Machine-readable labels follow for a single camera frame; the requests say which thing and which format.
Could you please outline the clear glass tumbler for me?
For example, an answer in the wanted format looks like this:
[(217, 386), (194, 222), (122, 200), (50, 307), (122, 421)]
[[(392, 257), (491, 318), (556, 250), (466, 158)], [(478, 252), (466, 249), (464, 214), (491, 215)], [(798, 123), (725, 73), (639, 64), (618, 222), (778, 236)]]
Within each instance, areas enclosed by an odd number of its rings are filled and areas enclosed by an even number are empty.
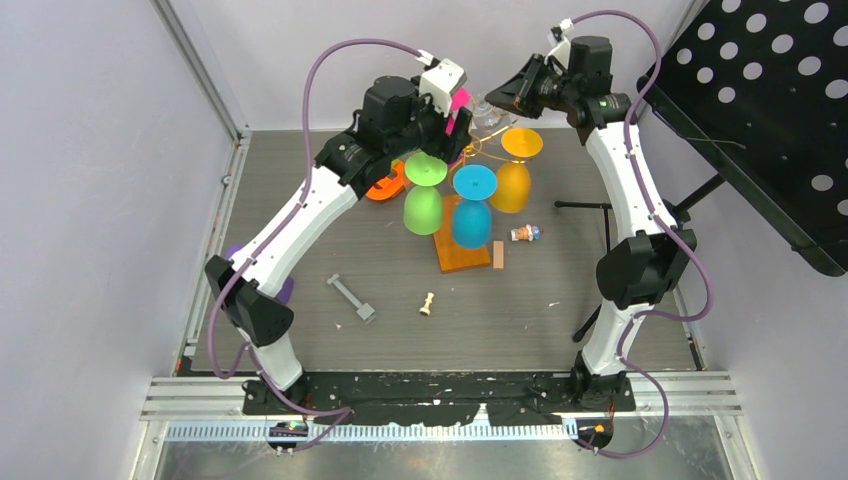
[(511, 115), (488, 103), (477, 105), (473, 111), (474, 134), (480, 140), (495, 134), (512, 121)]

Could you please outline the blue plastic wine glass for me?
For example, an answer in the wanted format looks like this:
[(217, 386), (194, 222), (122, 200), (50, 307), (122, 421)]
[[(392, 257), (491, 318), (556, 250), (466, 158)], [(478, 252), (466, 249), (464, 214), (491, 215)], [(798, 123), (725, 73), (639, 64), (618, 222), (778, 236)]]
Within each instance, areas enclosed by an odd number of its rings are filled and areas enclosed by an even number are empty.
[(466, 165), (453, 177), (453, 188), (461, 197), (452, 216), (451, 234), (465, 249), (484, 247), (491, 237), (492, 214), (487, 200), (497, 188), (495, 173), (484, 165)]

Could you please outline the yellow plastic wine glass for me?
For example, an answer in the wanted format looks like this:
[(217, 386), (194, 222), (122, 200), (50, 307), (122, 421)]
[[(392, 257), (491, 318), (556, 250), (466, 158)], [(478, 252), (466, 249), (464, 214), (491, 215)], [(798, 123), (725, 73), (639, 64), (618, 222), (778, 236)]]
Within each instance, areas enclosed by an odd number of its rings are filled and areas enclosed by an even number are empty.
[(544, 141), (535, 130), (516, 127), (501, 136), (501, 146), (510, 158), (496, 172), (497, 188), (490, 203), (500, 212), (514, 214), (528, 203), (532, 190), (528, 163), (542, 151)]

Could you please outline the green plastic wine glass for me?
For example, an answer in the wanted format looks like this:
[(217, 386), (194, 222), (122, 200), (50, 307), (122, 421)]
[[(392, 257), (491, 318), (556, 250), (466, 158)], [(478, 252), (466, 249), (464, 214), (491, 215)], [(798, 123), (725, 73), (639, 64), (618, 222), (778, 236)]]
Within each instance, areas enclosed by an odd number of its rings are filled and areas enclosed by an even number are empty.
[(443, 220), (442, 197), (436, 188), (448, 173), (447, 165), (425, 152), (412, 154), (405, 163), (405, 176), (411, 189), (403, 209), (404, 226), (413, 234), (435, 233)]

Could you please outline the gold rack with wooden base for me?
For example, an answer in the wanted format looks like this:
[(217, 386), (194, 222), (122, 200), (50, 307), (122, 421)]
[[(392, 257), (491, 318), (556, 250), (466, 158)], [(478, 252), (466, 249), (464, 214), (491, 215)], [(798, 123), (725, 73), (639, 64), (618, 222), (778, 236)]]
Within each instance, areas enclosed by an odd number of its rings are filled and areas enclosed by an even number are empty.
[(489, 199), (487, 200), (487, 204), (492, 214), (492, 230), (491, 237), (488, 243), (481, 248), (465, 249), (457, 245), (452, 238), (452, 216), (455, 208), (461, 200), (461, 197), (456, 193), (453, 188), (453, 177), (455, 173), (463, 166), (482, 165), (479, 163), (475, 164), (473, 160), (477, 157), (484, 157), (486, 155), (486, 152), (484, 150), (485, 143), (489, 140), (497, 138), (500, 134), (506, 132), (510, 127), (514, 125), (514, 123), (515, 121), (512, 119), (509, 125), (497, 131), (495, 134), (489, 135), (483, 140), (477, 138), (473, 130), (471, 144), (460, 155), (459, 160), (448, 168), (448, 189), (446, 191), (446, 194), (443, 196), (443, 222), (440, 229), (433, 234), (440, 270), (443, 273), (454, 273), (472, 268), (485, 267), (491, 264), (489, 243), (492, 240), (493, 213), (489, 205)]

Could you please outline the pink plastic wine glass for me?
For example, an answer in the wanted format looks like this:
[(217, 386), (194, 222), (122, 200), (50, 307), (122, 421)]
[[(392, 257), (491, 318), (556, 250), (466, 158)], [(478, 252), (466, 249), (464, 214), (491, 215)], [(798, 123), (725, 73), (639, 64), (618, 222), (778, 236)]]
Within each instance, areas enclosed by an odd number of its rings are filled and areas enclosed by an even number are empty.
[(452, 103), (451, 103), (451, 107), (450, 107), (450, 115), (449, 115), (449, 118), (448, 118), (448, 121), (447, 121), (447, 124), (446, 124), (446, 133), (448, 135), (450, 135), (454, 130), (456, 118), (457, 118), (459, 111), (462, 108), (467, 107), (468, 104), (471, 101), (472, 101), (472, 96), (465, 88), (460, 88), (452, 96)]

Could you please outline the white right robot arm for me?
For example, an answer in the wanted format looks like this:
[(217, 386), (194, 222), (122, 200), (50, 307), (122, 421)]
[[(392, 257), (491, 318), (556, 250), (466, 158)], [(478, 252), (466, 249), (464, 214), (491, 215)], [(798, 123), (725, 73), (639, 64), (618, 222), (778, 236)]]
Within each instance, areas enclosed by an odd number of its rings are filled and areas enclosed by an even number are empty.
[(596, 410), (625, 381), (624, 359), (645, 316), (677, 285), (696, 245), (679, 231), (653, 183), (636, 140), (632, 103), (611, 90), (610, 41), (562, 38), (485, 99), (512, 114), (536, 119), (564, 112), (604, 182), (617, 226), (617, 244), (596, 267), (602, 303), (590, 338), (570, 371), (567, 391), (584, 410)]

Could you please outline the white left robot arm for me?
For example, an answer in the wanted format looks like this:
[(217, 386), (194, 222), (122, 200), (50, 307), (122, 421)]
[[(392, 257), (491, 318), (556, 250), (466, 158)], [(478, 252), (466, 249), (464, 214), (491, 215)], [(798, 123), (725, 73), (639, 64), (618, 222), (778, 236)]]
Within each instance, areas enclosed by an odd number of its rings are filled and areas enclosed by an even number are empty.
[(294, 312), (277, 298), (321, 234), (381, 179), (399, 156), (422, 151), (443, 164), (469, 144), (471, 114), (452, 109), (465, 79), (384, 76), (374, 81), (352, 125), (310, 158), (307, 176), (276, 216), (230, 258), (210, 258), (205, 274), (223, 312), (248, 341), (271, 383), (268, 400), (298, 412), (307, 389), (289, 330)]

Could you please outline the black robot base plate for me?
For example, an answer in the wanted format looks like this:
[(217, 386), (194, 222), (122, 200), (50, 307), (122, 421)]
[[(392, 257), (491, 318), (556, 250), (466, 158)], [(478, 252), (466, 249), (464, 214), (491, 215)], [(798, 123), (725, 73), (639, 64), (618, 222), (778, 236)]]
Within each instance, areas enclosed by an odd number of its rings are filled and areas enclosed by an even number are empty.
[(576, 389), (567, 373), (555, 372), (312, 372), (286, 394), (320, 425), (347, 409), (345, 425), (448, 427), (470, 424), (484, 411), (495, 426), (552, 425), (561, 413), (633, 412), (631, 383)]

